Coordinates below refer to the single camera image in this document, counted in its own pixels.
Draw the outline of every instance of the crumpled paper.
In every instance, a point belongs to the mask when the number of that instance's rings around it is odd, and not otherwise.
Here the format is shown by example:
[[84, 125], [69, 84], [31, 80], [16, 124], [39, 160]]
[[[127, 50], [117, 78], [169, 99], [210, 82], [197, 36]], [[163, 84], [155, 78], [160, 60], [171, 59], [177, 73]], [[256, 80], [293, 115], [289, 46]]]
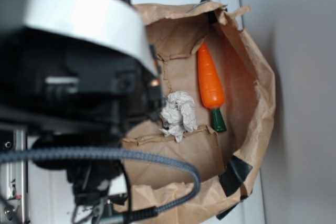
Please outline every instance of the crumpled paper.
[[195, 101], [184, 90], [170, 93], [166, 100], [166, 106], [160, 113], [163, 126], [167, 129], [160, 129], [164, 136], [175, 136], [179, 143], [183, 133], [197, 130]]

